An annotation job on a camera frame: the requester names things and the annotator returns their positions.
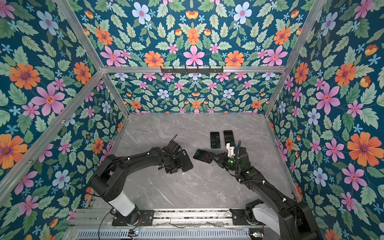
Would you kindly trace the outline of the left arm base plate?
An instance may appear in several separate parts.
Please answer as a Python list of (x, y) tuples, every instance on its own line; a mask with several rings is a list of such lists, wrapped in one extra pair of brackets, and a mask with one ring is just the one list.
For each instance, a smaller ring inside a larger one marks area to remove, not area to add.
[(121, 213), (116, 212), (112, 226), (114, 227), (136, 227), (140, 226), (151, 226), (154, 220), (154, 210), (134, 210), (128, 216), (123, 216)]

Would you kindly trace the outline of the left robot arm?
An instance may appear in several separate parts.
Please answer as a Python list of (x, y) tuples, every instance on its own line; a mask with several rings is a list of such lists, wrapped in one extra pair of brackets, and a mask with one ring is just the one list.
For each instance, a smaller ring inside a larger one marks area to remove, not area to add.
[(187, 172), (193, 168), (186, 150), (174, 140), (163, 148), (152, 147), (147, 152), (133, 156), (109, 155), (96, 168), (89, 185), (115, 211), (114, 225), (122, 223), (133, 226), (140, 222), (139, 208), (129, 199), (124, 186), (129, 175), (155, 166), (164, 169), (167, 174), (174, 174), (179, 169)]

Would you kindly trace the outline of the black phone case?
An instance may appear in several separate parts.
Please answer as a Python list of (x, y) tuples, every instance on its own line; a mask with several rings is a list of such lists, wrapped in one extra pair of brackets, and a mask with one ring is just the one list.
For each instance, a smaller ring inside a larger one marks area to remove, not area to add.
[(194, 166), (193, 166), (186, 150), (182, 150), (181, 155), (180, 155), (180, 160), (182, 163), (181, 169), (184, 173), (193, 169)]

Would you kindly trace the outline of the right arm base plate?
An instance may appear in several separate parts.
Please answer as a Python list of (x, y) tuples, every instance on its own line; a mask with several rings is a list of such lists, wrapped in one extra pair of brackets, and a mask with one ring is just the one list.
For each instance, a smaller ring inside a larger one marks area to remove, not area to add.
[(263, 210), (261, 208), (249, 209), (229, 209), (232, 214), (233, 225), (268, 225), (270, 221), (275, 222), (275, 214), (269, 210)]

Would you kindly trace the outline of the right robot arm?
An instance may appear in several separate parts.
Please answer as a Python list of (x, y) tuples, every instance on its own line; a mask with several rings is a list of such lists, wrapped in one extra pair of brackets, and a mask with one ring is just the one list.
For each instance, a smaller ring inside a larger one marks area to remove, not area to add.
[(232, 155), (214, 155), (213, 160), (224, 170), (234, 172), (239, 184), (257, 193), (261, 199), (246, 205), (249, 223), (267, 225), (282, 240), (322, 240), (320, 228), (305, 202), (289, 198), (269, 183), (262, 173), (251, 166), (246, 148), (236, 147)]

